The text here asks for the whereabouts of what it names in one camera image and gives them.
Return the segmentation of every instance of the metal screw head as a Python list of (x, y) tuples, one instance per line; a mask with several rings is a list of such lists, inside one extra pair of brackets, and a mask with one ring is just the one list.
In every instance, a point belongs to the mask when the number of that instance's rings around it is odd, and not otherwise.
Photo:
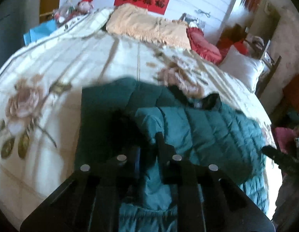
[(217, 171), (218, 170), (218, 166), (216, 166), (215, 164), (211, 164), (211, 165), (209, 165), (209, 169), (211, 171)]
[(87, 172), (87, 171), (90, 170), (90, 166), (87, 165), (87, 164), (84, 164), (84, 165), (81, 166), (80, 169), (81, 169), (81, 171), (83, 171), (83, 172)]
[(172, 156), (172, 159), (175, 160), (175, 161), (181, 161), (182, 157), (179, 154), (175, 154), (175, 155)]
[(124, 154), (120, 154), (116, 158), (118, 161), (126, 161), (127, 160), (127, 156)]

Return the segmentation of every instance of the doll with red hat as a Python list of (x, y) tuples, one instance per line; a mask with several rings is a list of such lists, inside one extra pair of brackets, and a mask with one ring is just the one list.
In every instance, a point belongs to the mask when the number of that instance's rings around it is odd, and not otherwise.
[(93, 0), (82, 0), (77, 4), (76, 10), (77, 12), (86, 15), (93, 9)]

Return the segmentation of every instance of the pink cloth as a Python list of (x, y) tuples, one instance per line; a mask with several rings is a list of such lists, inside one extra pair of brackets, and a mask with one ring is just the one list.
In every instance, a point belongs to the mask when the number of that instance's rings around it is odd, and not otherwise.
[(282, 153), (289, 154), (297, 158), (296, 144), (294, 139), (297, 134), (294, 130), (284, 127), (276, 127), (272, 129), (274, 140), (279, 145)]
[(201, 74), (194, 72), (194, 68), (182, 59), (173, 56), (172, 63), (167, 68), (161, 69), (158, 74), (158, 81), (164, 86), (176, 85), (187, 97), (203, 98), (203, 86), (208, 83), (201, 78)]
[(199, 28), (187, 28), (186, 33), (192, 50), (214, 64), (221, 62), (222, 55), (220, 51), (215, 45), (206, 41), (202, 30)]

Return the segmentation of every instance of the blue bag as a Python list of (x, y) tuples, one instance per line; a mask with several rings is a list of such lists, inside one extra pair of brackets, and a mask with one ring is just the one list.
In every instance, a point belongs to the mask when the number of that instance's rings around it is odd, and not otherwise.
[(35, 42), (42, 37), (49, 36), (52, 32), (57, 29), (55, 20), (50, 20), (39, 24), (37, 27), (34, 27), (24, 34), (24, 42), (27, 46), (31, 42)]

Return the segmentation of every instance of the floral bedspread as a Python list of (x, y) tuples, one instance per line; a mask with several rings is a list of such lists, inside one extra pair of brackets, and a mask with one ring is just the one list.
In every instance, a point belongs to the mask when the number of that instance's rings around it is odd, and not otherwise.
[[(17, 51), (0, 70), (0, 208), (17, 229), (73, 172), (82, 87), (126, 76), (157, 84), (157, 72), (168, 65), (162, 52), (204, 74), (205, 95), (218, 91), (222, 101), (259, 121), (273, 142), (267, 114), (240, 81), (192, 52), (102, 31), (111, 12), (73, 19)], [(281, 174), (271, 161), (266, 174), (271, 210)]]

